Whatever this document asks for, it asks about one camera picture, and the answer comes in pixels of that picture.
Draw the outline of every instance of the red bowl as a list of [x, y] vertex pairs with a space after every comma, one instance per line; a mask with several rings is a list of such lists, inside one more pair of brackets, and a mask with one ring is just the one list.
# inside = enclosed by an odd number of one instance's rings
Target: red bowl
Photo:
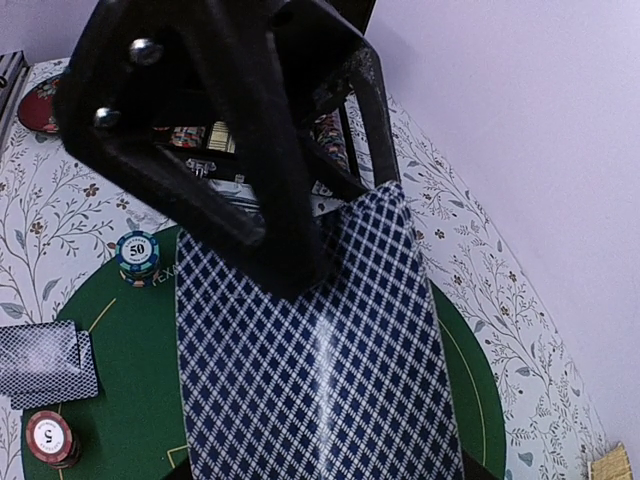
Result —
[[18, 120], [29, 130], [57, 133], [58, 124], [53, 116], [53, 95], [58, 89], [61, 75], [39, 83], [22, 99], [18, 107]]

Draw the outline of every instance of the blue poker chip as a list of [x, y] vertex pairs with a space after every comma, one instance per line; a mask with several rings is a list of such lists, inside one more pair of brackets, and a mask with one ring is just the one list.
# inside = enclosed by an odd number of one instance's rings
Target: blue poker chip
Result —
[[153, 275], [160, 266], [160, 245], [151, 233], [135, 230], [116, 243], [116, 262], [120, 271], [130, 278]]

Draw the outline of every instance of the metal screw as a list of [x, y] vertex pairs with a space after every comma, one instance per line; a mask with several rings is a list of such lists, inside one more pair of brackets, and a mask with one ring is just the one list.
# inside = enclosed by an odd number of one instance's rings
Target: metal screw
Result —
[[115, 127], [120, 120], [120, 112], [110, 108], [99, 108], [93, 117], [93, 125], [97, 128]]
[[148, 67], [162, 58], [164, 47], [158, 45], [150, 38], [138, 38], [131, 42], [129, 56], [131, 61], [138, 65]]

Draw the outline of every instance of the poker table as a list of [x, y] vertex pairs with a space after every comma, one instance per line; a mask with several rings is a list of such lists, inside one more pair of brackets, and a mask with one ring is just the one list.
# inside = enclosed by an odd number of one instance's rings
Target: poker table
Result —
[[[162, 271], [155, 286], [133, 288], [105, 263], [69, 299], [58, 320], [91, 332], [101, 393], [48, 407], [82, 443], [69, 470], [39, 462], [24, 443], [27, 480], [161, 479], [187, 456], [177, 366], [174, 261], [178, 227], [156, 234]], [[473, 332], [432, 285], [463, 448], [497, 478], [505, 473], [505, 431], [489, 363]], [[23, 429], [37, 410], [23, 415]]]

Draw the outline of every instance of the playing card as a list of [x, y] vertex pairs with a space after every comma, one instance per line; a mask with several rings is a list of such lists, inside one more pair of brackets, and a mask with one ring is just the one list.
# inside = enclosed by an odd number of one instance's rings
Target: playing card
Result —
[[0, 394], [47, 390], [80, 378], [72, 321], [0, 328]]
[[99, 393], [98, 378], [93, 363], [89, 332], [78, 332], [78, 344], [80, 346], [80, 368], [82, 370], [82, 378], [79, 381], [62, 383], [58, 385], [57, 390], [13, 395], [11, 397], [11, 408], [20, 410], [45, 407], [57, 403], [97, 397]]

